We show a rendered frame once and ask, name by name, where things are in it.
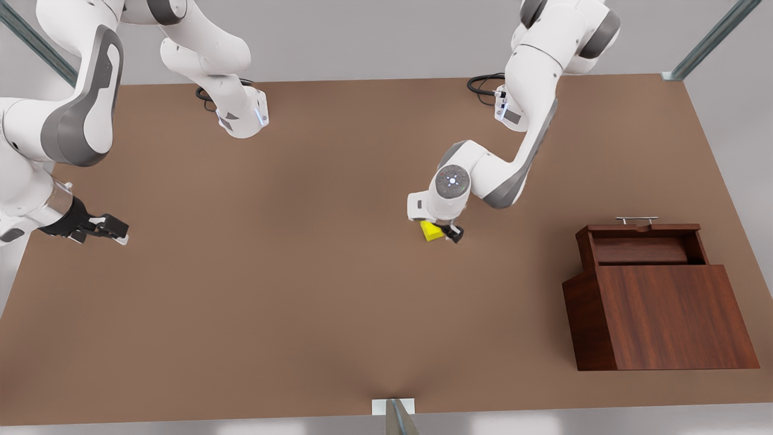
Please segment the wooden drawer with silver handle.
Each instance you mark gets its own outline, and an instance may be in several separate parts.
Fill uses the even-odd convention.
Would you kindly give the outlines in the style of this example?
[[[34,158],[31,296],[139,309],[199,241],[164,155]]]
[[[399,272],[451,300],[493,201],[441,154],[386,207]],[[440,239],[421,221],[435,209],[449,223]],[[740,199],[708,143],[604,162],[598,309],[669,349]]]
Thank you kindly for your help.
[[[699,225],[587,225],[576,234],[583,269],[599,265],[707,265]]]

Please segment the dark wooden cabinet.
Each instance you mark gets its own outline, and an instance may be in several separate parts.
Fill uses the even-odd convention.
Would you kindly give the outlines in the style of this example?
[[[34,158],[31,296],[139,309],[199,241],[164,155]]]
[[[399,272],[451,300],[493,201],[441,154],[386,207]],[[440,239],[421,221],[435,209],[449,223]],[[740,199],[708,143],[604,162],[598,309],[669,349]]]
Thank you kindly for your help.
[[[723,265],[599,265],[562,287],[580,371],[760,366]]]

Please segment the silver frame post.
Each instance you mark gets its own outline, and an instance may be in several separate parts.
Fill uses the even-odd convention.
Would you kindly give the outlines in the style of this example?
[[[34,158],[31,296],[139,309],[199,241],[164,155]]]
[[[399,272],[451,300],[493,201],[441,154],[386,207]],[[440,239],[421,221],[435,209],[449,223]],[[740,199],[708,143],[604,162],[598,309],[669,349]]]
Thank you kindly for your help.
[[[58,53],[6,0],[0,0],[0,22],[33,50],[56,74],[72,88],[77,83],[77,71]]]
[[[661,72],[663,82],[683,82],[762,2],[763,0],[737,0],[671,71]]]
[[[373,399],[371,413],[385,416],[385,435],[420,435],[413,421],[414,398]]]

